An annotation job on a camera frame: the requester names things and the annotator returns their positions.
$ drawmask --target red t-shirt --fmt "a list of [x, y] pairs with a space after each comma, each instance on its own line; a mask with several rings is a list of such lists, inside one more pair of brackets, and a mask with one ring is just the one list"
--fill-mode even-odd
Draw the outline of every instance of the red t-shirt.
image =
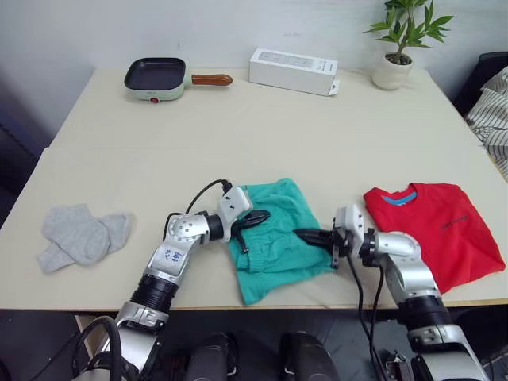
[[418, 241], [442, 293], [505, 269], [490, 230], [457, 185], [411, 183], [394, 193], [372, 188], [364, 200], [382, 231]]

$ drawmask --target wooden handle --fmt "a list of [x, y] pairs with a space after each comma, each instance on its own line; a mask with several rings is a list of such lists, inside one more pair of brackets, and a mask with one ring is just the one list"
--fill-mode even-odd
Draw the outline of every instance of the wooden handle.
[[228, 86], [233, 81], [229, 75], [226, 74], [193, 74], [193, 85], [215, 85], [215, 86]]

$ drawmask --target white wall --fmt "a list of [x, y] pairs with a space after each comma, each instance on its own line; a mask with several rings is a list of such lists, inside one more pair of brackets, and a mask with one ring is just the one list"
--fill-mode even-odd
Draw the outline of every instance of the white wall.
[[[408, 53], [453, 95], [479, 54], [508, 50], [508, 1], [435, 3], [455, 15], [446, 44]], [[0, 86], [53, 137], [94, 67], [245, 67], [258, 45], [370, 67], [392, 48], [362, 33], [382, 18], [381, 0], [0, 0]]]

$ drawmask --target potted plant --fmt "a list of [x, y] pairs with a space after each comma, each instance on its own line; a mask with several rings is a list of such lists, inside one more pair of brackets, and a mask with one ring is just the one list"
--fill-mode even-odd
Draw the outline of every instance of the potted plant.
[[[452, 19], [452, 16], [443, 16], [433, 20], [434, 1], [430, 6], [425, 3], [428, 0], [390, 0], [385, 2], [387, 16], [385, 21], [371, 24], [368, 32], [386, 30], [387, 34], [378, 40], [397, 44], [396, 52], [387, 53], [380, 61], [379, 66], [372, 73], [372, 82], [385, 90], [399, 88], [406, 80], [412, 66], [413, 60], [402, 51], [406, 47], [429, 48], [421, 40], [425, 36], [444, 42], [443, 25]], [[417, 24], [414, 14], [418, 7], [425, 7], [425, 20]]]

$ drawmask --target frying pan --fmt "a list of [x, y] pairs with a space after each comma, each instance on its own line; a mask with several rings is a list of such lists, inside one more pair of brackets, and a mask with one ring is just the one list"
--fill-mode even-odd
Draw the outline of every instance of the frying pan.
[[228, 86], [232, 81], [226, 74], [189, 75], [180, 58], [142, 58], [130, 66], [124, 84], [136, 98], [158, 103], [177, 99], [191, 84]]

